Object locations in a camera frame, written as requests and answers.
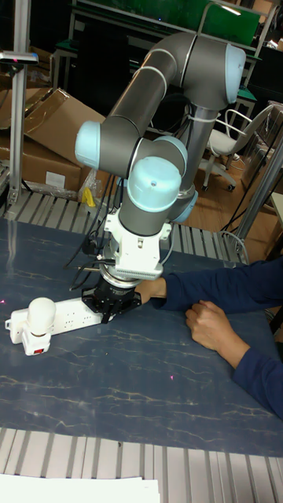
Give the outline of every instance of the office chair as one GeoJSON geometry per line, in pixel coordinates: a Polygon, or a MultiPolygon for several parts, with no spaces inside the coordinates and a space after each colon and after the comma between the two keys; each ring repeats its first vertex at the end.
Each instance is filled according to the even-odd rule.
{"type": "Polygon", "coordinates": [[[236,182],[235,180],[228,174],[226,173],[226,169],[228,169],[230,162],[233,159],[233,155],[237,152],[239,152],[243,147],[246,146],[248,143],[248,140],[252,136],[252,134],[258,129],[260,124],[266,119],[268,114],[271,112],[273,108],[273,105],[269,105],[266,107],[264,110],[262,110],[253,120],[249,119],[248,117],[244,116],[242,113],[238,112],[237,110],[233,110],[230,108],[229,110],[226,110],[225,113],[225,122],[222,120],[217,119],[216,122],[224,124],[226,126],[226,134],[221,133],[221,131],[218,131],[216,129],[213,129],[211,132],[211,135],[208,140],[207,144],[207,149],[211,151],[211,156],[209,161],[202,159],[200,163],[200,169],[203,169],[205,171],[205,177],[204,177],[204,184],[202,186],[203,191],[208,190],[208,180],[210,177],[211,172],[216,174],[220,174],[223,176],[228,182],[229,185],[227,189],[232,192],[234,188],[236,187],[236,182]],[[246,128],[241,131],[237,129],[234,126],[231,126],[228,124],[228,113],[232,112],[236,115],[239,115],[244,118],[244,120],[248,121],[249,124],[246,126],[246,128]],[[230,137],[230,130],[235,130],[239,137],[237,140],[233,140],[230,137]],[[215,158],[220,157],[220,156],[228,156],[228,162],[226,166],[223,164],[215,163],[215,158]]]}

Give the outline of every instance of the power strip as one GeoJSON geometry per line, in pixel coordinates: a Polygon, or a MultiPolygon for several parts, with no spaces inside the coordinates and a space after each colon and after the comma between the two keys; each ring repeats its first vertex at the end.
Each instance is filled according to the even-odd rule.
{"type": "MultiPolygon", "coordinates": [[[[56,315],[51,335],[83,329],[101,323],[102,314],[94,313],[81,299],[61,300],[56,302],[56,315]]],[[[28,309],[13,311],[11,318],[5,322],[13,344],[22,342],[23,324],[26,322],[28,309]]]]}

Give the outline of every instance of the navy blue sleeve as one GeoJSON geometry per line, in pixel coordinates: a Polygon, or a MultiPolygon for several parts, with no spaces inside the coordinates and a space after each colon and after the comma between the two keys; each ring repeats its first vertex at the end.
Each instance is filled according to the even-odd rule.
{"type": "Polygon", "coordinates": [[[236,368],[233,380],[266,409],[283,419],[283,364],[252,347],[236,368]]]}
{"type": "Polygon", "coordinates": [[[167,299],[156,307],[186,311],[210,300],[226,313],[248,313],[283,304],[283,257],[234,269],[202,270],[165,276],[167,299]]]}

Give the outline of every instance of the hand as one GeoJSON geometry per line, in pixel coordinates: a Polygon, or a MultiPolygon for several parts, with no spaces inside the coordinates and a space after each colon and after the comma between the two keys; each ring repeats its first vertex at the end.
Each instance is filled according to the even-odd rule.
{"type": "Polygon", "coordinates": [[[217,351],[236,369],[249,345],[233,331],[224,311],[212,302],[201,300],[187,310],[186,318],[193,340],[217,351]]]}
{"type": "Polygon", "coordinates": [[[146,304],[152,297],[166,299],[167,287],[163,277],[159,277],[155,281],[142,281],[135,289],[141,294],[141,303],[146,304]]]}

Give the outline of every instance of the person's arm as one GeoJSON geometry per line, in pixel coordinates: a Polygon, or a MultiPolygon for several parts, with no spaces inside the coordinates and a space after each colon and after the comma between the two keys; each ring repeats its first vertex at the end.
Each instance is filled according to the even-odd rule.
{"type": "Polygon", "coordinates": [[[283,419],[283,364],[246,344],[213,303],[194,305],[186,317],[193,340],[217,351],[235,369],[234,382],[283,419]]]}
{"type": "Polygon", "coordinates": [[[166,300],[156,301],[155,307],[182,311],[200,299],[212,301],[226,313],[266,309],[283,304],[283,257],[234,269],[169,274],[164,281],[141,283],[137,291],[142,293],[142,302],[159,297],[166,300]]]}

